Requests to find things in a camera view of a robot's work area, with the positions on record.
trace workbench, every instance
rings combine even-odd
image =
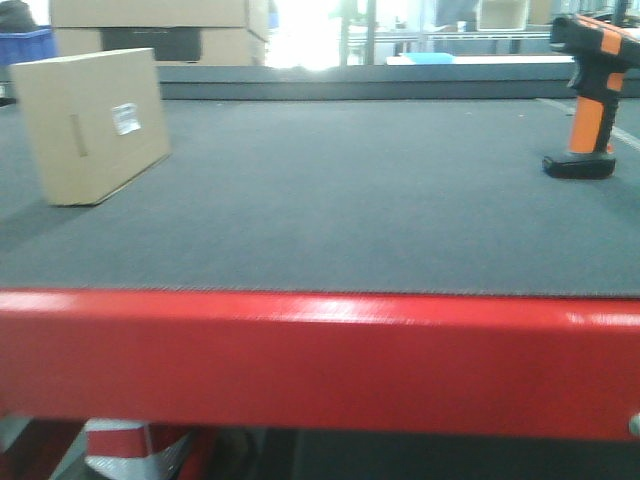
[[[94,208],[0,109],[2,410],[633,441],[639,100],[602,181],[542,171],[570,102],[165,106],[173,155]]]

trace orange scanner handle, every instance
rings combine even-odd
[[[570,86],[578,91],[572,153],[607,153],[618,111],[625,67],[577,58],[577,73]]]

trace cardboard box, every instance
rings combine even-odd
[[[193,57],[189,57],[190,60],[172,59],[159,61],[157,64],[195,64],[203,66],[264,65],[265,43],[248,30],[244,28],[198,28],[196,30],[200,41],[198,59]],[[103,49],[103,30],[99,28],[61,28],[56,30],[56,40],[61,55],[99,52]]]
[[[531,25],[546,25],[551,22],[552,6],[553,0],[531,0],[529,23]]]
[[[55,28],[228,27],[269,39],[268,0],[52,0]]]
[[[150,49],[11,66],[53,205],[100,203],[170,153]]]
[[[527,28],[529,0],[480,0],[478,31],[519,31]]]

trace stacked cardboard box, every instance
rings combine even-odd
[[[61,55],[151,47],[161,65],[262,65],[268,0],[53,0]]]

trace blue plastic crate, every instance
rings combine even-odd
[[[0,33],[0,65],[32,62],[55,56],[57,49],[50,28],[29,33]]]

